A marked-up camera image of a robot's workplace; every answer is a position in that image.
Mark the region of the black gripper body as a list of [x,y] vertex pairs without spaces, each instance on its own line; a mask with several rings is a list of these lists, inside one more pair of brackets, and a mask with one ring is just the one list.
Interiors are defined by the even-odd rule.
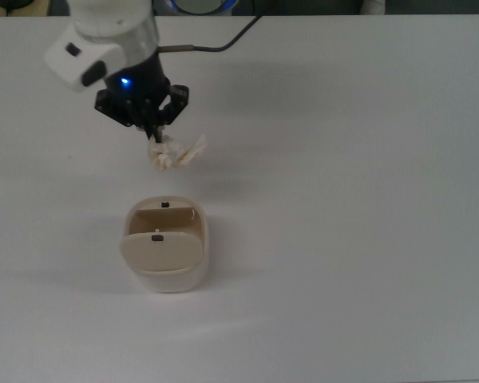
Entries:
[[124,100],[151,99],[161,103],[169,93],[170,81],[164,75],[156,51],[140,64],[110,75],[105,79],[105,85],[112,95]]

